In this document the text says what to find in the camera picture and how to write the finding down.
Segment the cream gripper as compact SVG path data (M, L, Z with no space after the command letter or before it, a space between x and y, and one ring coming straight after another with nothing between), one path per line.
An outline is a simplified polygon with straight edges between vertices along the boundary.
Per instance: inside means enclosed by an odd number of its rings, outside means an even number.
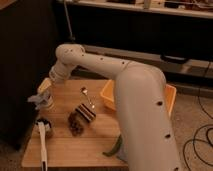
M51 95L52 82L49 78L45 78L37 89L36 95L30 96L27 101L35 104L35 109L50 108L53 105L53 98Z

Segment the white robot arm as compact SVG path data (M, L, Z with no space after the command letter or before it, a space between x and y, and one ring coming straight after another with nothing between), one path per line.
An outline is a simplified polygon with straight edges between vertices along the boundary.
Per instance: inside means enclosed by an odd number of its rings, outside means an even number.
M114 81L114 102L129 171L183 171L166 106L166 79L155 66L61 44L49 81L65 82L76 66Z

